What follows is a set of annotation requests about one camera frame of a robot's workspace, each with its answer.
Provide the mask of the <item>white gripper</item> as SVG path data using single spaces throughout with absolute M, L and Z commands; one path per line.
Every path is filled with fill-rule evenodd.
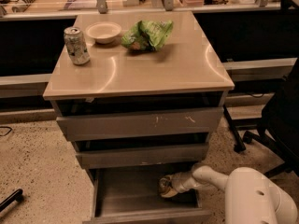
M 179 193 L 189 191 L 190 189 L 197 189 L 199 183 L 194 179 L 191 172 L 179 172 L 172 175 L 172 188 L 163 192 L 163 198 L 173 198 Z

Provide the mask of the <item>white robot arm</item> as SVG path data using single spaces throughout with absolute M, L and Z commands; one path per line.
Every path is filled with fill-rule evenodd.
M 225 193 L 225 224 L 295 224 L 298 218 L 293 198 L 268 177 L 248 167 L 225 175 L 196 163 L 190 171 L 162 177 L 159 192 L 162 197 L 171 198 L 206 185 Z

